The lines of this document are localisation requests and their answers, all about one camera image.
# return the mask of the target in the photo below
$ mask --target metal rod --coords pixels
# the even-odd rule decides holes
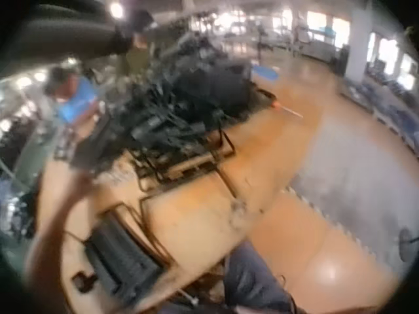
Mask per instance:
[[[295,116],[299,117],[300,119],[304,118],[304,117],[302,116],[302,114],[299,114],[299,113],[295,112],[294,110],[291,110],[290,108],[287,108],[287,107],[284,107],[284,106],[281,106],[281,108],[282,108],[283,110],[287,111],[288,113],[291,113],[291,114],[293,114],[293,115],[295,115]]]

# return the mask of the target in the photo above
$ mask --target cable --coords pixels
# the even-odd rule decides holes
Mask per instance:
[[[73,232],[64,230],[64,234],[67,234],[68,236],[72,237],[75,241],[81,243],[84,246],[85,240],[82,240],[80,237],[78,237],[77,235],[75,235]]]

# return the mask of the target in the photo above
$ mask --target window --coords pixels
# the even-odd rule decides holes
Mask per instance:
[[[413,59],[408,55],[405,54],[403,59],[401,60],[401,67],[400,69],[404,72],[410,73],[410,69],[412,68]]]
[[[349,43],[351,25],[348,21],[340,18],[333,18],[332,29],[336,33],[335,47],[342,48],[344,44]]]
[[[291,30],[293,27],[293,11],[290,9],[284,9],[282,11],[282,21],[282,25]]]
[[[307,12],[307,26],[310,29],[315,29],[316,31],[324,31],[327,26],[327,18],[325,14],[317,12]],[[318,41],[325,41],[325,37],[319,34],[313,34],[313,39]]]
[[[398,54],[399,48],[397,47],[397,41],[394,39],[390,41],[385,38],[381,39],[380,48],[378,49],[378,59],[386,62],[386,68],[384,69],[385,74],[391,75],[394,73]]]
[[[367,62],[372,62],[373,61],[375,39],[376,39],[375,33],[371,33],[369,35],[369,42],[368,42]]]
[[[274,29],[288,29],[291,31],[293,27],[293,11],[284,9],[280,17],[272,18]]]
[[[416,62],[408,54],[403,55],[400,67],[400,75],[397,78],[397,81],[407,90],[411,90],[414,86],[415,77],[410,73],[410,70],[414,64],[416,64]]]

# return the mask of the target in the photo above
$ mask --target tiled floor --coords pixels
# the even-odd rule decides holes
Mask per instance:
[[[279,196],[251,240],[309,313],[380,305],[397,285],[395,276],[352,238],[288,192]]]
[[[276,66],[281,80],[292,85],[294,93],[306,94],[323,107],[323,121],[333,118],[354,130],[367,131],[371,127],[365,124],[375,123],[369,122],[370,115],[336,93],[336,76],[325,64],[305,58],[274,63],[270,65]],[[411,168],[419,167],[416,160],[405,156],[407,152],[401,151],[404,147],[393,141],[392,134],[385,133],[381,125],[374,125],[374,129],[384,132],[376,139],[377,145],[385,142],[386,149],[404,167],[406,162]],[[285,289],[297,305],[309,313],[379,306],[399,282],[396,274],[377,262],[346,230],[337,228],[289,192],[278,197],[252,232],[251,240],[278,281],[283,282],[285,277]]]

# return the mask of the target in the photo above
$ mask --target black machinery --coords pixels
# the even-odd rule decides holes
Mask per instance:
[[[166,188],[216,170],[235,153],[223,128],[256,109],[250,75],[248,61],[228,59],[207,37],[188,33],[154,61],[147,83],[132,86],[114,112],[101,118],[71,164],[100,173],[127,150],[140,181],[152,177]],[[217,139],[211,140],[214,133]],[[210,161],[193,163],[206,154]],[[188,161],[181,173],[170,171]],[[140,188],[150,192],[141,182]]]

